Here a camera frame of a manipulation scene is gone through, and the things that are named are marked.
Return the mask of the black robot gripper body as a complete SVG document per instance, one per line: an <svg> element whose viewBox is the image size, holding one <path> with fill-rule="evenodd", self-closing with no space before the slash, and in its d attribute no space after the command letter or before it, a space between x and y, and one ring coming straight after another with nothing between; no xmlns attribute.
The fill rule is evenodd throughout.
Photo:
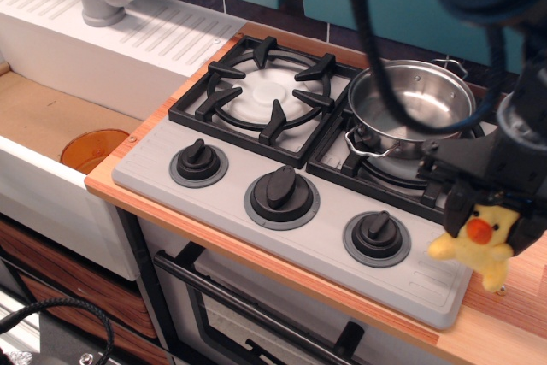
<svg viewBox="0 0 547 365"><path fill-rule="evenodd" d="M546 153L501 133L476 139L432 139L422 147L419 174L448 184L445 208L466 203L546 214Z"/></svg>

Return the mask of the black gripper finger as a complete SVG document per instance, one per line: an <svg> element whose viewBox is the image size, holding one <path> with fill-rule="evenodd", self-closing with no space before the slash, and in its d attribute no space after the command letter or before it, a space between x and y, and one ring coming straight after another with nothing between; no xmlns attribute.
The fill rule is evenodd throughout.
<svg viewBox="0 0 547 365"><path fill-rule="evenodd" d="M546 213L543 211L520 212L512 224L507 244L518 256L531 245L539 241L546 231Z"/></svg>
<svg viewBox="0 0 547 365"><path fill-rule="evenodd" d="M444 230L456 238L465 225L480 195L469 183L458 180L450 189L444 204Z"/></svg>

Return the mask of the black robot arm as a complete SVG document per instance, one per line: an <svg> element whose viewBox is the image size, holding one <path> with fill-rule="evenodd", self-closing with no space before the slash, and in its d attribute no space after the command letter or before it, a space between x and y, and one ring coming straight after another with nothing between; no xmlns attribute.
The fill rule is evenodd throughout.
<svg viewBox="0 0 547 365"><path fill-rule="evenodd" d="M474 139L428 140L421 173L452 189L444 228L459 232L473 203L519 214L507 241L515 254L546 229L546 0L439 0L458 20L490 32L491 78L501 96L495 129Z"/></svg>

